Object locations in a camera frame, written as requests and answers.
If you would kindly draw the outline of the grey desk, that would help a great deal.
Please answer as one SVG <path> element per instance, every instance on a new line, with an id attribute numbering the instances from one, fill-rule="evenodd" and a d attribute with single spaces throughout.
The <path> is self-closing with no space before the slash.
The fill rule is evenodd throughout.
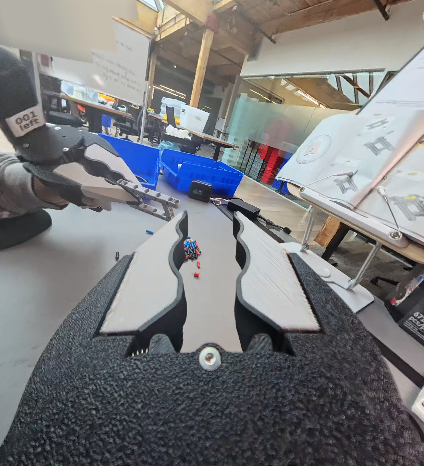
<path id="1" fill-rule="evenodd" d="M 202 251 L 198 279 L 181 267 L 187 319 L 182 351 L 214 342 L 241 352 L 234 320 L 236 241 L 232 221 L 212 204 L 195 201 L 160 176 L 157 189 L 180 200 L 189 235 Z M 66 316 L 116 264 L 165 222 L 125 205 L 96 213 L 69 206 L 49 211 L 52 226 L 36 238 L 0 251 L 0 445 L 32 370 Z"/>

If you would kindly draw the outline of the translucent storage box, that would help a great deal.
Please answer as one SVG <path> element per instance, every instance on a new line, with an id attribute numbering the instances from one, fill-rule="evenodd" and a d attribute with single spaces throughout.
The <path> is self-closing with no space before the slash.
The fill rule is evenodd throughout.
<path id="1" fill-rule="evenodd" d="M 180 112 L 180 127 L 190 132 L 204 132 L 209 119 L 209 112 L 189 105 L 183 106 Z"/>

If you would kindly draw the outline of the short blue storage bin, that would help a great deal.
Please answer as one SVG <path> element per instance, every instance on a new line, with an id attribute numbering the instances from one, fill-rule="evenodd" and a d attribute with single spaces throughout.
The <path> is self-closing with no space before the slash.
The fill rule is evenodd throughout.
<path id="1" fill-rule="evenodd" d="M 99 133 L 136 175 L 142 186 L 156 190 L 160 172 L 161 155 L 157 148 Z"/>

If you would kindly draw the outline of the long blue storage bin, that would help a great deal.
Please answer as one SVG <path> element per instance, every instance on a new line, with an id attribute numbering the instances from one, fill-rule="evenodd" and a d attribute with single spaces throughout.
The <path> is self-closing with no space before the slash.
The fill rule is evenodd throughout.
<path id="1" fill-rule="evenodd" d="M 222 161 L 171 149 L 161 154 L 161 169 L 168 183 L 176 190 L 188 192 L 193 180 L 212 185 L 212 192 L 233 196 L 243 173 Z"/>

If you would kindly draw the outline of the white instruction booklet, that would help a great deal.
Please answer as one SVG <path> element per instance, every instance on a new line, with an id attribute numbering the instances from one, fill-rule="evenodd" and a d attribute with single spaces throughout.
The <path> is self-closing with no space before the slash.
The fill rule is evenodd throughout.
<path id="1" fill-rule="evenodd" d="M 358 114 L 322 120 L 277 179 L 424 246 L 424 48 Z"/>

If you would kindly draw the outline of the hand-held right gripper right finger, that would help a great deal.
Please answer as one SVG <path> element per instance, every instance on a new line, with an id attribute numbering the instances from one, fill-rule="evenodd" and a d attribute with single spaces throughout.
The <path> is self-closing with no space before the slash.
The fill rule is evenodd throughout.
<path id="1" fill-rule="evenodd" d="M 320 324 L 284 247 L 240 212 L 233 215 L 233 236 L 240 305 L 280 333 L 319 333 Z"/>

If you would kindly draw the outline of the whiteboard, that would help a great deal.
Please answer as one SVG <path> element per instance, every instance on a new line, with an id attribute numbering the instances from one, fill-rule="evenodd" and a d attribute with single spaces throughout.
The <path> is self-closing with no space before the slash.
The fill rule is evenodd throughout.
<path id="1" fill-rule="evenodd" d="M 116 51 L 92 50 L 92 62 L 52 56 L 50 74 L 133 104 L 143 102 L 151 40 L 112 19 Z"/>

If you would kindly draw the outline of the person's left hand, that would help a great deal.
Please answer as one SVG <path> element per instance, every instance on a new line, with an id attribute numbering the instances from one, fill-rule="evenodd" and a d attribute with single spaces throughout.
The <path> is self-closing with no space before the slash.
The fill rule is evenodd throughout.
<path id="1" fill-rule="evenodd" d="M 48 205 L 53 205 L 56 208 L 63 209 L 69 205 L 69 201 L 63 199 L 58 190 L 47 186 L 42 181 L 33 175 L 33 191 L 37 198 Z"/>

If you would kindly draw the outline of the person's left forearm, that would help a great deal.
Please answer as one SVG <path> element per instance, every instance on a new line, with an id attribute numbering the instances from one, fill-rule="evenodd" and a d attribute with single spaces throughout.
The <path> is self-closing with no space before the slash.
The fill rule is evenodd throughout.
<path id="1" fill-rule="evenodd" d="M 40 209 L 61 210 L 34 192 L 34 177 L 15 155 L 0 153 L 0 219 L 20 217 Z"/>

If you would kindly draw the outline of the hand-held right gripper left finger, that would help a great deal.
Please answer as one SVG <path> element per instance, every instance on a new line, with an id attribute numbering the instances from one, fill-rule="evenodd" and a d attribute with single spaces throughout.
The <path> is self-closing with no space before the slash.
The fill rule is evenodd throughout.
<path id="1" fill-rule="evenodd" d="M 181 211 L 134 251 L 100 327 L 101 335 L 143 332 L 181 304 L 188 213 Z"/>

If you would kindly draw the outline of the black office chair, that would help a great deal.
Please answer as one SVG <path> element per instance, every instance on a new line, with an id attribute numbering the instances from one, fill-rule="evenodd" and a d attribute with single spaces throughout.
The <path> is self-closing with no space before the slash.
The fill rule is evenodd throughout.
<path id="1" fill-rule="evenodd" d="M 129 139 L 134 136 L 139 139 L 138 110 L 128 108 L 129 112 L 125 116 L 114 117 L 114 127 L 116 128 L 116 137 Z"/>

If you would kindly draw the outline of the black flat box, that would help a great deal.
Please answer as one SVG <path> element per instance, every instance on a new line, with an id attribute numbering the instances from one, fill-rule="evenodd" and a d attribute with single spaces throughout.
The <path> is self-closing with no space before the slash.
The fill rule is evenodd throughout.
<path id="1" fill-rule="evenodd" d="M 260 208 L 238 198 L 228 200 L 227 210 L 231 212 L 241 212 L 249 218 L 257 218 L 261 212 Z"/>

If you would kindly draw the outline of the wooden top standing desk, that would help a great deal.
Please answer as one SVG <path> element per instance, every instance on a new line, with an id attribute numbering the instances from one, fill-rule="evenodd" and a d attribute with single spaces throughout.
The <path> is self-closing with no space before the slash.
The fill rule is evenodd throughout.
<path id="1" fill-rule="evenodd" d="M 181 130 L 186 130 L 190 134 L 192 134 L 192 135 L 194 135 L 194 136 L 196 136 L 196 137 L 198 137 L 200 139 L 209 141 L 212 144 L 214 144 L 215 145 L 215 151 L 214 151 L 214 155 L 213 155 L 213 160 L 215 160 L 215 161 L 219 160 L 220 151 L 221 151 L 222 148 L 232 148 L 233 150 L 238 150 L 239 149 L 239 145 L 224 141 L 222 139 L 211 136 L 209 134 L 202 133 L 202 132 L 199 132 L 199 131 L 194 131 L 194 130 L 188 130 L 188 129 L 180 126 L 180 125 L 178 125 L 178 128 L 180 128 Z"/>

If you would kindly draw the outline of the toy car set box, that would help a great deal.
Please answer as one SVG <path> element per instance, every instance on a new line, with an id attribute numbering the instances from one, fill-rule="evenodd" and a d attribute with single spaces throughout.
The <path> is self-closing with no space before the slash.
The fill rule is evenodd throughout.
<path id="1" fill-rule="evenodd" d="M 397 325 L 424 346 L 424 265 L 415 265 L 384 300 Z"/>

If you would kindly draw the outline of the grey toy brick frame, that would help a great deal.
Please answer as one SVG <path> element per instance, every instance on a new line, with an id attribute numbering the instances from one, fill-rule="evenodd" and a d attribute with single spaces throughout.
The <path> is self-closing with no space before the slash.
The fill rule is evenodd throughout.
<path id="1" fill-rule="evenodd" d="M 127 191 L 132 198 L 132 200 L 126 202 L 127 205 L 153 217 L 169 222 L 175 217 L 176 209 L 180 208 L 180 200 L 177 198 L 123 179 L 118 180 L 117 184 Z M 150 204 L 146 204 L 145 200 L 160 204 L 162 209 L 159 210 Z"/>

